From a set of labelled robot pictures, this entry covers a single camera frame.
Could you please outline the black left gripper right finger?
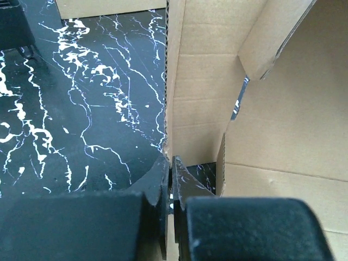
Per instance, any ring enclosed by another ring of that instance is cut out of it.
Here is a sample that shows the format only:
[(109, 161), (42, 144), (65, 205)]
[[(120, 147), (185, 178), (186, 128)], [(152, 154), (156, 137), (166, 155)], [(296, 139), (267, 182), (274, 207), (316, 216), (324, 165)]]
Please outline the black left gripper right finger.
[(301, 200), (218, 197), (172, 158), (179, 260), (333, 260), (319, 220)]

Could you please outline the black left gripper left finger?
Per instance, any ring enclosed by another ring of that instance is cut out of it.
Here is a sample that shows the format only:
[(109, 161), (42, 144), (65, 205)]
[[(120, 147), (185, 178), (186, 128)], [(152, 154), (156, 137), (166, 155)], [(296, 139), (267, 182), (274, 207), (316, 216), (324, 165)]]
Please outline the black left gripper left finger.
[(1, 260), (165, 260), (168, 160), (128, 189), (23, 197), (1, 222)]

